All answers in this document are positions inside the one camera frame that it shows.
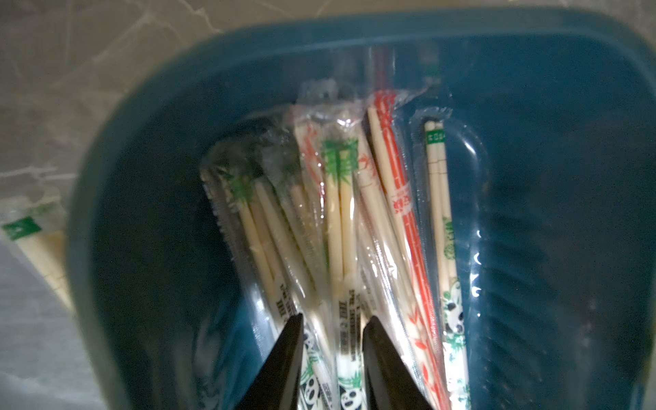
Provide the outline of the panda wrapped chopsticks left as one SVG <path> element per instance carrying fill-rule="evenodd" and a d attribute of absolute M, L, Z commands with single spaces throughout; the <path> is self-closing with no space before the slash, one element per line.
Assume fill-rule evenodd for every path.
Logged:
<path fill-rule="evenodd" d="M 200 176 L 251 298 L 256 331 L 278 336 L 292 316 L 304 317 L 299 408 L 337 408 L 326 262 L 295 143 L 223 139 L 204 157 Z"/>

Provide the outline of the green panda chopsticks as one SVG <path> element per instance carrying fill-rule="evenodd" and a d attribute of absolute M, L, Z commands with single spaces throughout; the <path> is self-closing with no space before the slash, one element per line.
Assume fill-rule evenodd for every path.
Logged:
<path fill-rule="evenodd" d="M 66 222 L 58 196 L 37 202 L 26 196 L 1 200 L 1 243 L 75 315 L 65 262 Z"/>

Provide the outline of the green bamboo chopsticks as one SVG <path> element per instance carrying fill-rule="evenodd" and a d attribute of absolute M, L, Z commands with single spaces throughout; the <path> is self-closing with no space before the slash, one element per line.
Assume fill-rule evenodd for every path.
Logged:
<path fill-rule="evenodd" d="M 361 115 L 355 102 L 341 99 L 336 80 L 309 80 L 298 92 L 292 121 L 330 287 L 334 407 L 364 409 L 356 204 Z"/>

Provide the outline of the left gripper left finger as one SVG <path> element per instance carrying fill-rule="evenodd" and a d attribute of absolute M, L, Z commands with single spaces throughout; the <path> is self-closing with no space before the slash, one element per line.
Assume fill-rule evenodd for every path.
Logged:
<path fill-rule="evenodd" d="M 290 317 L 236 409 L 297 409 L 303 326 L 302 314 Z"/>

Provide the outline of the green label chopsticks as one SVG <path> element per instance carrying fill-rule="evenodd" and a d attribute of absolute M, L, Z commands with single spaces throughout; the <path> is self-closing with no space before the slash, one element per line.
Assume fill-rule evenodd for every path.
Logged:
<path fill-rule="evenodd" d="M 420 235 L 435 280 L 438 329 L 452 409 L 472 409 L 466 309 L 456 267 L 456 243 L 448 176 L 446 107 L 418 109 L 409 121 Z"/>

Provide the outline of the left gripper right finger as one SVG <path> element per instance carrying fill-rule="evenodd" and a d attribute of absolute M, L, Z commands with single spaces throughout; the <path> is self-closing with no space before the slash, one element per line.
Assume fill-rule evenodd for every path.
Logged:
<path fill-rule="evenodd" d="M 369 409 L 432 409 L 378 317 L 373 316 L 365 326 L 362 344 Z"/>

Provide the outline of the teal plastic storage box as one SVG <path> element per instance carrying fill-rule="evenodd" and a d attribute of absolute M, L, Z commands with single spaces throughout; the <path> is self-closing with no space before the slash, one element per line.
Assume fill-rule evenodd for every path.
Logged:
<path fill-rule="evenodd" d="M 423 10 L 219 35 L 125 99 L 68 220 L 80 328 L 113 409 L 229 409 L 263 359 L 199 178 L 247 114 L 335 78 L 450 92 L 449 184 L 476 409 L 645 406 L 655 55 L 601 14 Z"/>

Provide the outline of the red leaf wrapped chopsticks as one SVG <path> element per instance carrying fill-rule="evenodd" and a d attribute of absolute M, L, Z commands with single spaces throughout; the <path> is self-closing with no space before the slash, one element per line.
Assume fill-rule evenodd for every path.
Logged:
<path fill-rule="evenodd" d="M 363 253 L 362 283 L 368 316 L 382 320 L 401 361 L 421 394 L 434 409 L 448 409 L 437 357 L 426 328 L 409 258 L 399 244 L 379 166 L 363 126 L 364 114 L 354 105 L 301 106 L 294 111 L 294 135 L 302 165 L 329 213 L 329 187 L 338 182 L 338 164 L 326 154 L 329 145 L 344 143 L 352 158 L 346 167 L 355 183 L 358 249 Z"/>

